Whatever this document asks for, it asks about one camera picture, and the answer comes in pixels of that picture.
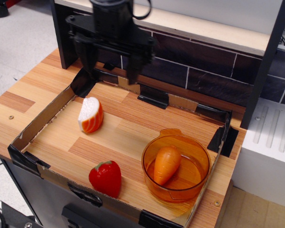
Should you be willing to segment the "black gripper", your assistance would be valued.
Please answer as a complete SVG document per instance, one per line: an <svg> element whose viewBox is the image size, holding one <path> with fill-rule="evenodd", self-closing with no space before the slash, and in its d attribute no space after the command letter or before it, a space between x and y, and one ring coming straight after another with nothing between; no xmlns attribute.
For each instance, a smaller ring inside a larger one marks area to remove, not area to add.
<svg viewBox="0 0 285 228"><path fill-rule="evenodd" d="M68 16L70 36L84 70L91 75L97 63L99 50L128 57L127 79L129 85L137 81L145 64L154 58L154 38L140 29L134 20L146 19L152 10L143 16L134 14L132 0L92 0L92 15Z"/></svg>

